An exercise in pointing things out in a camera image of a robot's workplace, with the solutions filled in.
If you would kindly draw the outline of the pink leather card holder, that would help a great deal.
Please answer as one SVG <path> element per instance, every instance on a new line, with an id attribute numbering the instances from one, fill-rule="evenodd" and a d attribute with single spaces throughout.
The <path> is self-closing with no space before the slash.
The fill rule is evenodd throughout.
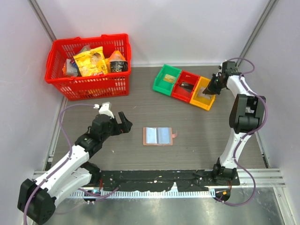
<path id="1" fill-rule="evenodd" d="M 144 127 L 144 146 L 172 146 L 173 139 L 177 137 L 177 131 L 173 133 L 171 127 Z"/>

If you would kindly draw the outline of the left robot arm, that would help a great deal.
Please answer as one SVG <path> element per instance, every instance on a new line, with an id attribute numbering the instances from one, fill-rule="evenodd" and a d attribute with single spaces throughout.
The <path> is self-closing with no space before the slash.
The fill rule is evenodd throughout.
<path id="1" fill-rule="evenodd" d="M 56 207 L 76 189 L 100 182 L 99 168 L 88 160 L 93 157 L 110 136 L 129 133 L 132 127 L 123 112 L 118 123 L 111 112 L 98 114 L 71 147 L 71 150 L 40 177 L 26 179 L 20 186 L 17 207 L 24 213 L 23 222 L 30 218 L 38 225 L 46 223 Z"/>

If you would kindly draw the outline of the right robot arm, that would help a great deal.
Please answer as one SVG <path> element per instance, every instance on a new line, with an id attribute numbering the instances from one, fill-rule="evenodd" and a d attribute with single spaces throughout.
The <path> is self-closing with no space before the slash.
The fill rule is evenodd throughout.
<path id="1" fill-rule="evenodd" d="M 203 91 L 205 95 L 219 95 L 222 89 L 227 89 L 235 97 L 229 116 L 230 137 L 211 172 L 211 179 L 217 185 L 229 184 L 236 178 L 243 148 L 252 134 L 264 126 L 268 114 L 265 97 L 251 90 L 235 60 L 224 61 Z"/>

